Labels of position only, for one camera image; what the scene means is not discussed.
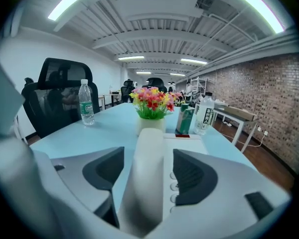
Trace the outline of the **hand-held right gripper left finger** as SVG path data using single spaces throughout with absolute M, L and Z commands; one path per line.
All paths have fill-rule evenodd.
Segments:
M 111 147 L 81 155 L 49 158 L 35 151 L 42 167 L 55 170 L 76 200 L 110 225 L 119 228 L 113 186 L 124 168 L 124 147 Z

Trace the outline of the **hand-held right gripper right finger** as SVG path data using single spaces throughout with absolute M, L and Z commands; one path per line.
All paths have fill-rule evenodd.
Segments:
M 233 224 L 255 224 L 287 205 L 287 191 L 255 169 L 231 160 L 174 149 L 176 206 L 193 207 L 200 217 Z

